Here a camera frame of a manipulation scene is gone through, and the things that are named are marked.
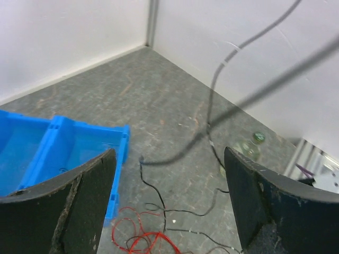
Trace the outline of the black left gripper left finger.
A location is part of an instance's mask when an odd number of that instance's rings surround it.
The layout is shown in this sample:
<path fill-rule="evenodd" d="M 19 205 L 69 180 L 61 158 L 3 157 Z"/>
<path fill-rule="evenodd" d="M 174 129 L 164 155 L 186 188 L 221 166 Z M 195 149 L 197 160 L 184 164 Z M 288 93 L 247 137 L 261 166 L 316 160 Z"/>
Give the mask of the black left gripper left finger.
<path fill-rule="evenodd" d="M 97 253 L 117 161 L 85 164 L 1 198 L 1 253 Z"/>

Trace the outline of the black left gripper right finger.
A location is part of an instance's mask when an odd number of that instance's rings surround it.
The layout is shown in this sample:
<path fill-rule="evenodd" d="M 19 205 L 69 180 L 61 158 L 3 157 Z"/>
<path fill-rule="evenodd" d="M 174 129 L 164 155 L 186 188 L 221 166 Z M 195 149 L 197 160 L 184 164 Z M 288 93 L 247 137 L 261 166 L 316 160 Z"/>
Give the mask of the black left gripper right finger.
<path fill-rule="evenodd" d="M 338 253 L 338 194 L 278 174 L 230 147 L 224 163 L 245 253 Z"/>

